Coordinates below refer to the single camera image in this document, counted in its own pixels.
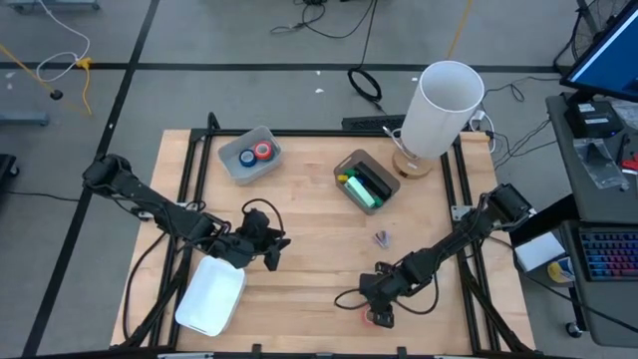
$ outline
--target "floor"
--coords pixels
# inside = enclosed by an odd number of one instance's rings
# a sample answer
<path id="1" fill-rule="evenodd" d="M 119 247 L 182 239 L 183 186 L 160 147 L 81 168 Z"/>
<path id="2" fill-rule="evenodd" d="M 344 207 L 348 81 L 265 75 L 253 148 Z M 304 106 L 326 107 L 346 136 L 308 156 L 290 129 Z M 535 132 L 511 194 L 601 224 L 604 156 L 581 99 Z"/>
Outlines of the floor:
<path id="1" fill-rule="evenodd" d="M 364 29 L 344 40 L 307 30 L 270 35 L 275 26 L 299 21 L 302 7 L 289 0 L 160 0 L 136 59 L 143 66 L 134 74 L 129 72 L 133 76 L 128 79 L 126 63 L 150 5 L 157 3 L 104 0 L 98 12 L 83 7 L 54 9 L 61 21 L 91 38 L 89 55 L 105 64 L 105 70 L 91 72 L 92 118 L 51 101 L 25 72 L 0 63 L 0 108 L 45 111 L 52 119 L 48 127 L 1 128 L 0 153 L 16 155 L 22 171 L 12 189 L 79 197 L 81 173 L 95 155 L 108 119 L 117 121 L 109 152 L 128 158 L 136 174 L 148 181 L 161 132 L 203 127 L 209 111 L 216 113 L 224 128 L 242 129 L 257 125 L 338 129 L 344 117 L 378 115 L 356 96 L 348 84 L 347 67 L 340 66 L 361 60 Z M 367 4 L 365 0 L 330 0 L 316 26 L 334 34 L 347 32 Z M 465 0 L 380 0 L 366 62 L 418 65 L 444 59 L 465 4 Z M 574 9 L 575 1 L 567 0 L 475 2 L 454 59 L 484 66 L 481 76 L 488 88 L 529 75 L 555 78 L 527 71 L 551 63 L 569 37 Z M 19 15 L 0 7 L 0 34 L 0 42 L 25 62 L 37 63 L 60 51 L 79 52 L 83 46 L 81 39 L 37 9 Z M 196 66 L 153 70 L 168 63 L 219 66 L 207 66 L 207 71 Z M 316 65 L 294 68 L 308 63 Z M 279 65 L 264 71 L 238 64 Z M 45 76 L 55 72 L 46 71 Z M 413 78 L 419 72 L 396 66 L 372 74 L 383 87 L 385 110 L 405 113 L 415 88 Z M 127 81 L 122 85 L 123 79 L 131 81 L 129 87 Z M 82 71 L 71 71 L 55 87 L 65 92 L 66 100 L 82 106 L 84 81 Z M 484 101 L 496 131 L 514 141 L 546 119 L 545 97 L 563 90 L 556 82 L 533 80 L 522 81 L 519 87 L 525 95 L 523 103 L 508 90 L 492 93 Z M 117 93 L 126 90 L 122 107 L 114 106 Z M 528 146 L 552 140 L 553 132 L 547 128 Z M 498 144 L 493 157 L 497 160 L 502 155 Z M 544 181 L 532 180 L 530 172 L 543 173 Z M 512 159 L 496 174 L 499 181 L 514 183 L 536 208 L 570 191 L 556 146 Z M 72 202 L 3 197 L 0 357 L 23 353 L 75 209 Z M 38 354 L 108 346 L 138 226 L 112 203 L 91 200 Z M 573 319 L 570 304 L 524 279 L 521 283 L 540 350 L 582 358 L 638 355 L 636 350 L 599 347 L 587 334 L 579 340 L 569 338 L 562 325 Z"/>

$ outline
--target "blue tape roll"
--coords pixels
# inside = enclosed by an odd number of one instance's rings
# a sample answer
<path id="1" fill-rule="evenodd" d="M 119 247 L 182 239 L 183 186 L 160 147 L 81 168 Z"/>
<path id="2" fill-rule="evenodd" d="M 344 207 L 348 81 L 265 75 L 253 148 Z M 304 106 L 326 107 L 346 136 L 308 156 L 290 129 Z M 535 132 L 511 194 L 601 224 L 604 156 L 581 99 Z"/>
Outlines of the blue tape roll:
<path id="1" fill-rule="evenodd" d="M 244 167 L 253 167 L 257 163 L 257 157 L 252 150 L 244 150 L 239 154 L 239 162 Z"/>

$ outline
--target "yellow object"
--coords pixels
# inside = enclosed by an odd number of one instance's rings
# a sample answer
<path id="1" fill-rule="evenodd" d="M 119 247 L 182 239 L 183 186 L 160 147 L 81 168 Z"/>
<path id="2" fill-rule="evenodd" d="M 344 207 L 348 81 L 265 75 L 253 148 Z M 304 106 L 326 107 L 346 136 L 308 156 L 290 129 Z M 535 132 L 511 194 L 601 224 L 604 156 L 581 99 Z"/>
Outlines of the yellow object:
<path id="1" fill-rule="evenodd" d="M 87 72 L 87 82 L 84 84 L 84 90 L 82 91 L 82 101 L 89 112 L 89 116 L 93 115 L 91 106 L 89 106 L 89 102 L 87 101 L 87 92 L 89 91 L 89 84 L 91 83 L 91 72 L 89 71 L 89 66 L 92 62 L 93 60 L 91 58 L 84 58 L 80 59 L 80 61 L 76 63 L 77 67 L 83 68 Z"/>
<path id="2" fill-rule="evenodd" d="M 9 51 L 9 49 L 7 49 L 4 45 L 0 44 L 0 51 L 2 53 L 4 53 L 9 59 L 13 60 L 13 62 L 15 62 L 16 64 L 18 64 L 18 66 L 20 66 L 22 68 L 22 70 L 26 71 L 27 74 L 29 74 L 35 81 L 38 82 L 38 84 L 40 84 L 40 86 L 42 86 L 45 90 L 47 90 L 47 92 L 49 92 L 50 94 L 53 94 L 56 92 L 56 89 L 54 89 L 53 87 L 51 87 L 51 85 L 45 83 L 44 81 L 38 79 L 38 77 L 36 76 L 36 74 L 33 73 L 33 71 L 29 70 L 29 68 L 22 63 L 22 61 L 20 61 L 17 57 L 15 57 L 11 51 Z M 88 63 L 87 63 L 87 84 L 85 85 L 85 93 L 89 88 L 89 73 L 88 73 Z M 65 104 L 69 109 L 79 112 L 83 115 L 86 115 L 87 113 L 85 111 L 83 111 L 82 109 L 79 109 L 78 107 L 76 107 L 75 105 L 71 104 L 70 102 L 64 100 L 64 98 L 62 99 L 62 103 Z M 85 101 L 85 105 L 87 106 L 87 110 L 89 110 L 89 116 L 92 114 L 91 113 L 91 108 L 89 107 L 89 105 L 86 103 Z"/>
<path id="3" fill-rule="evenodd" d="M 459 40 L 461 33 L 463 32 L 463 28 L 466 26 L 466 22 L 468 21 L 468 15 L 470 15 L 470 9 L 472 8 L 472 1 L 468 0 L 468 5 L 466 6 L 466 11 L 463 13 L 463 19 L 461 19 L 461 24 L 459 24 L 459 28 L 457 29 L 457 34 L 455 35 L 455 40 L 452 42 L 452 46 L 450 46 L 450 50 L 448 51 L 447 59 L 452 58 L 452 53 L 455 51 L 455 47 L 457 46 L 457 41 Z"/>

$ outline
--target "white container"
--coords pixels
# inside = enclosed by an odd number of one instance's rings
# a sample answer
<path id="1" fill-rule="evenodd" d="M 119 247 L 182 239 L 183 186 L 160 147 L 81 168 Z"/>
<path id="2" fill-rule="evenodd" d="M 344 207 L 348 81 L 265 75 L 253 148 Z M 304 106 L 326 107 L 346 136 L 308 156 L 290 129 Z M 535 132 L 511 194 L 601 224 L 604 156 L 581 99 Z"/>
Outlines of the white container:
<path id="1" fill-rule="evenodd" d="M 250 168 L 242 166 L 239 162 L 239 154 L 244 150 L 252 149 L 260 141 L 268 141 L 272 144 L 272 158 L 269 161 L 257 161 Z M 256 127 L 233 142 L 222 146 L 217 150 L 217 154 L 228 174 L 239 185 L 249 184 L 281 165 L 281 147 L 265 126 Z"/>
<path id="2" fill-rule="evenodd" d="M 421 159 L 445 153 L 482 101 L 484 85 L 470 66 L 456 61 L 430 65 L 401 128 L 405 149 Z"/>
<path id="3" fill-rule="evenodd" d="M 226 329 L 246 285 L 246 273 L 225 260 L 204 257 L 179 303 L 177 323 L 208 336 Z"/>

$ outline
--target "desk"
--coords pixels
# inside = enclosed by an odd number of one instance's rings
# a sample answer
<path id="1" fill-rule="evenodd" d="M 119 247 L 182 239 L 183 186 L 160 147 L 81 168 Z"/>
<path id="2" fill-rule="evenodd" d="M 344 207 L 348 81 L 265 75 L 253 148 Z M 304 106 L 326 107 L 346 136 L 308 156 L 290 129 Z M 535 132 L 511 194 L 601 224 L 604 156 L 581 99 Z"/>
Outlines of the desk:
<path id="1" fill-rule="evenodd" d="M 573 148 L 573 134 L 564 117 L 564 113 L 567 110 L 564 98 L 561 96 L 549 97 L 546 100 L 546 105 L 556 134 L 560 154 L 565 164 L 572 194 L 542 210 L 538 215 L 535 215 L 520 228 L 513 231 L 510 234 L 512 243 L 519 245 L 559 227 L 565 249 L 572 254 L 571 257 L 575 262 L 576 290 L 570 291 L 572 297 L 604 313 L 626 320 L 630 324 L 635 324 L 638 322 L 638 316 L 634 315 L 636 311 L 633 299 L 638 296 L 636 282 L 595 283 L 578 280 L 578 278 L 584 277 L 584 271 L 581 268 L 581 263 L 578 262 L 575 243 L 573 242 L 573 240 L 577 239 L 577 236 L 571 234 L 573 223 L 571 227 L 567 227 L 564 222 L 567 220 L 581 220 L 603 224 L 638 224 L 638 199 L 636 199 L 638 197 L 638 188 L 636 188 L 636 180 L 633 176 L 626 175 L 630 185 L 627 191 L 621 191 L 618 186 L 598 189 Z M 620 147 L 621 138 L 625 133 L 636 134 L 638 132 L 626 126 L 622 132 L 605 140 L 605 145 L 614 159 Z M 632 142 L 625 149 L 625 160 L 630 157 L 631 152 L 638 153 L 637 140 L 638 138 L 633 137 Z M 623 301 L 619 300 L 620 298 L 629 299 Z M 583 330 L 589 330 L 596 343 L 626 347 L 638 345 L 636 334 L 629 330 L 596 315 L 591 315 L 588 311 L 581 312 L 577 307 L 574 307 L 574 310 L 579 327 Z"/>
<path id="2" fill-rule="evenodd" d="M 168 198 L 176 198 L 188 139 L 189 131 L 164 132 L 151 187 Z M 356 287 L 359 274 L 371 272 L 376 261 L 393 262 L 411 250 L 435 243 L 451 231 L 441 165 L 424 179 L 400 179 L 401 189 L 395 197 L 379 213 L 367 216 L 335 187 L 332 171 L 356 149 L 364 149 L 386 169 L 391 169 L 394 145 L 390 140 L 278 137 L 283 165 L 250 185 L 237 186 L 216 155 L 219 147 L 233 139 L 213 137 L 203 191 L 206 210 L 237 225 L 241 221 L 240 207 L 246 201 L 254 197 L 270 199 L 281 212 L 292 244 L 282 252 L 276 272 L 268 272 L 261 260 L 246 268 L 247 286 L 225 332 L 210 338 L 181 328 L 177 350 L 249 352 L 252 344 L 260 343 L 264 352 L 280 353 L 392 354 L 399 346 L 407 347 L 410 354 L 471 353 L 455 260 L 444 262 L 439 271 L 441 299 L 437 309 L 424 317 L 396 308 L 394 329 L 365 325 L 361 311 L 341 310 L 333 305 L 334 297 Z M 472 195 L 477 202 L 480 193 L 496 185 L 487 138 L 476 133 L 463 134 L 462 139 Z M 267 206 L 258 206 L 274 218 Z M 381 229 L 392 235 L 388 250 L 372 239 Z M 159 234 L 154 224 L 142 224 L 132 265 Z M 496 236 L 506 238 L 503 233 Z M 147 257 L 134 279 L 130 330 L 135 329 L 156 301 L 165 246 L 166 242 Z M 494 306 L 521 341 L 533 347 L 509 249 L 487 241 L 483 254 Z M 191 274 L 200 259 L 200 253 L 195 252 Z M 431 285 L 404 300 L 422 309 L 430 306 L 433 298 L 434 285 Z M 344 298 L 344 304 L 358 302 L 361 297 L 356 294 Z M 171 319 L 172 305 L 169 305 L 164 312 L 160 344 L 166 342 L 167 322 Z M 484 322 L 479 323 L 484 334 Z M 112 343 L 122 341 L 121 308 Z"/>

